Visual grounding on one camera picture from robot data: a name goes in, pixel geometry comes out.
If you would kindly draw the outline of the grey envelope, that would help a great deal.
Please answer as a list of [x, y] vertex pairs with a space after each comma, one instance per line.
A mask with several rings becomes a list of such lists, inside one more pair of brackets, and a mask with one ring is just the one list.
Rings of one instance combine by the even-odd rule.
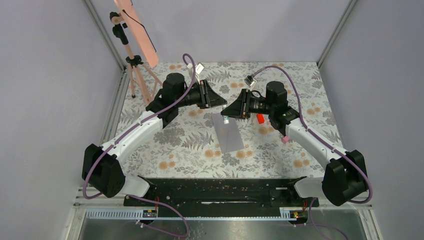
[[225, 124], [223, 116], [220, 113], [214, 113], [212, 115], [212, 121], [220, 150], [223, 154], [245, 148], [235, 119], [229, 118], [229, 123]]

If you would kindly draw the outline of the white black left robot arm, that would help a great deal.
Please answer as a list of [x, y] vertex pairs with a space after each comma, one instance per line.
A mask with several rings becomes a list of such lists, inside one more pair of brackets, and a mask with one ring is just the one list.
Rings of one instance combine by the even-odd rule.
[[153, 101], [131, 126], [101, 146], [90, 144], [85, 149], [81, 174], [83, 197], [91, 199], [87, 194], [87, 187], [91, 185], [98, 191], [94, 198], [124, 194], [135, 196], [144, 206], [152, 204], [154, 190], [142, 177], [125, 174], [122, 169], [124, 161], [171, 123], [178, 116], [179, 108], [196, 105], [199, 109], [209, 109], [225, 104], [227, 101], [211, 88], [207, 80], [193, 78], [187, 84], [182, 74], [168, 74]]

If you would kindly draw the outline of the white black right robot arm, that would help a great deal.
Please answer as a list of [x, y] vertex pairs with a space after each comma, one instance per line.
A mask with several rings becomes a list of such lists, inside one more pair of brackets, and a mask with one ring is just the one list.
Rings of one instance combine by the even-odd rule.
[[284, 84], [271, 81], [265, 96], [255, 96], [243, 88], [237, 99], [221, 111], [221, 115], [248, 119], [252, 113], [267, 115], [271, 126], [287, 140], [304, 148], [324, 168], [323, 177], [302, 177], [287, 191], [287, 201], [301, 205], [307, 198], [326, 198], [335, 206], [355, 203], [355, 197], [370, 193], [364, 156], [330, 143], [308, 127], [300, 113], [289, 106]]

